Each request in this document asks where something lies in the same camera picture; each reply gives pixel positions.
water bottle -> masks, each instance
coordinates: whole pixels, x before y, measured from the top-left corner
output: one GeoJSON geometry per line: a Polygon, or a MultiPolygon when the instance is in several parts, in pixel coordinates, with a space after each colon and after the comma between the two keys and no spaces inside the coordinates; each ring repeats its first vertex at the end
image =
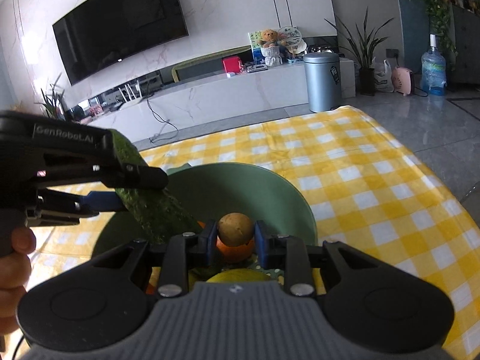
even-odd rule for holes
{"type": "Polygon", "coordinates": [[[446,61],[437,48],[437,37],[430,35],[430,49],[421,58],[421,88],[430,95],[444,96],[446,61]]]}

cucumber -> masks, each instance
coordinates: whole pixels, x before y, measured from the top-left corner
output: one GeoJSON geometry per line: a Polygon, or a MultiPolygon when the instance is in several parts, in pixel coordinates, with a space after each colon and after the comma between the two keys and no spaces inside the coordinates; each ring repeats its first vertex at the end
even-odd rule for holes
{"type": "MultiPolygon", "coordinates": [[[[144,165],[147,163],[137,148],[121,133],[110,130],[117,158],[125,163],[144,165]]],[[[186,231],[200,233],[202,228],[196,219],[182,207],[167,188],[163,190],[137,190],[115,188],[126,209],[142,226],[147,240],[166,243],[171,237],[186,231]]]]}

white cap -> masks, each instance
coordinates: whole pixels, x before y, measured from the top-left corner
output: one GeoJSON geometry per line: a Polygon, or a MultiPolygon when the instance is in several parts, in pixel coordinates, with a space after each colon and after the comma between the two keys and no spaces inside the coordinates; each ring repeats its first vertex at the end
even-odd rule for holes
{"type": "Polygon", "coordinates": [[[437,36],[430,34],[430,47],[437,47],[437,36]]]}

trash can lid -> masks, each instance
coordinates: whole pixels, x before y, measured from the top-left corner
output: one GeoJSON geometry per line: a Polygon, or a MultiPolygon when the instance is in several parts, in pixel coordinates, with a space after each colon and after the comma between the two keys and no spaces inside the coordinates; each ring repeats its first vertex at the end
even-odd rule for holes
{"type": "Polygon", "coordinates": [[[339,61],[340,57],[334,52],[309,52],[303,56],[303,62],[310,64],[327,64],[339,61]]]}

yellow checkered tablecloth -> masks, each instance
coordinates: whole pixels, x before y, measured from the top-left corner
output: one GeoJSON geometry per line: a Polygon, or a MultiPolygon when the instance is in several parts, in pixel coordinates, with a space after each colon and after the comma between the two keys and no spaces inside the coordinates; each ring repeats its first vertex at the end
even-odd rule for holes
{"type": "MultiPolygon", "coordinates": [[[[440,287],[455,307],[445,349],[456,359],[480,351],[479,229],[427,166],[358,109],[240,127],[142,155],[163,169],[235,161],[282,175],[308,201],[319,243],[341,240],[440,287]]],[[[105,188],[61,189],[87,194],[105,188]]],[[[35,229],[38,250],[28,287],[87,261],[111,216],[35,229]]],[[[10,353],[19,335],[8,337],[10,353]]]]}

